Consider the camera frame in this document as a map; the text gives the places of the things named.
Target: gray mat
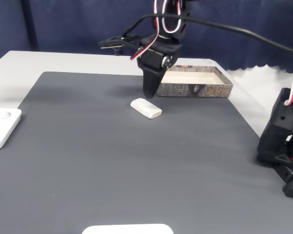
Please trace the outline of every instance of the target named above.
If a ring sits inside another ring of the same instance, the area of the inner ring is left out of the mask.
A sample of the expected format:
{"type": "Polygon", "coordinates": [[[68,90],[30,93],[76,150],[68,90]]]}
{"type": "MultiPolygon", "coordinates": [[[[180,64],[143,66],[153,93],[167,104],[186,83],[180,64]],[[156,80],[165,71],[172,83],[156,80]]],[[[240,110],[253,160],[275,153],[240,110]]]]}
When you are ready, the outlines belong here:
{"type": "Polygon", "coordinates": [[[130,107],[142,97],[141,77],[44,73],[0,150],[0,234],[293,233],[293,200],[227,99],[155,97],[149,120],[130,107]]]}

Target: open box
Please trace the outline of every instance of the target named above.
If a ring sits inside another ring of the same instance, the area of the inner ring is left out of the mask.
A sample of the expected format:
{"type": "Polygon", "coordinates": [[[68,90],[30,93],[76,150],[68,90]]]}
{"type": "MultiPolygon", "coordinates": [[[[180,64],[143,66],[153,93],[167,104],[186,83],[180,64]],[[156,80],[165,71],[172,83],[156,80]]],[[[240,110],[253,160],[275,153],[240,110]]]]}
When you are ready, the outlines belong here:
{"type": "Polygon", "coordinates": [[[227,98],[232,87],[230,80],[215,66],[175,65],[166,72],[157,95],[227,98]]]}

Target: white eraser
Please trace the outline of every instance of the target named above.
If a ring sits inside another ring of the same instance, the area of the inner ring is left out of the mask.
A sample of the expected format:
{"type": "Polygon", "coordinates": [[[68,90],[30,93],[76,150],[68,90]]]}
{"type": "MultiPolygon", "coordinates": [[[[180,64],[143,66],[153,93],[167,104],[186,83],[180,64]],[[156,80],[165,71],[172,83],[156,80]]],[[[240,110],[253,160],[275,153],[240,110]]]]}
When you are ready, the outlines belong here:
{"type": "Polygon", "coordinates": [[[162,110],[143,98],[133,100],[130,106],[149,119],[156,118],[162,114],[162,110]]]}
{"type": "Polygon", "coordinates": [[[82,234],[173,234],[166,224],[91,226],[82,234]]]}

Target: blue fabric backdrop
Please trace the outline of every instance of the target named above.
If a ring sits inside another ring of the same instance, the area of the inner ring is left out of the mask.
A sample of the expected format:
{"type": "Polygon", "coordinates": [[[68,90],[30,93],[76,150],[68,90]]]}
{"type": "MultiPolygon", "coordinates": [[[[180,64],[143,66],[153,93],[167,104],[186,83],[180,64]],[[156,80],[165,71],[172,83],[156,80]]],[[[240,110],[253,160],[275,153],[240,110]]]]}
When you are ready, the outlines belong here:
{"type": "MultiPolygon", "coordinates": [[[[39,51],[113,54],[98,48],[97,42],[121,35],[139,16],[152,13],[152,3],[0,0],[0,57],[9,50],[30,50],[30,46],[39,51]]],[[[192,15],[244,27],[293,47],[293,0],[197,0],[192,15]]],[[[137,32],[151,33],[150,21],[137,32]]],[[[293,55],[220,29],[190,24],[183,45],[181,57],[212,59],[224,69],[268,64],[293,72],[293,55]]]]}

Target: white plastic base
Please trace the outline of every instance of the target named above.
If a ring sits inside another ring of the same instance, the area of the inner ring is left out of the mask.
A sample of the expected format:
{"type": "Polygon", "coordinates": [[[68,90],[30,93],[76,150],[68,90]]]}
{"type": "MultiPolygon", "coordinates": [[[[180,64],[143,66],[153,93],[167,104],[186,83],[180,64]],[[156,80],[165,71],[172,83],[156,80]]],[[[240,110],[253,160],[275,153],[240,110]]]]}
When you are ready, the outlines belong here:
{"type": "Polygon", "coordinates": [[[92,226],[82,234],[173,234],[171,228],[165,224],[134,224],[92,226]]]}
{"type": "Polygon", "coordinates": [[[0,148],[8,140],[21,118],[21,110],[0,108],[0,148]]]}
{"type": "Polygon", "coordinates": [[[162,114],[162,110],[143,98],[133,100],[130,106],[149,119],[156,118],[162,114]]]}

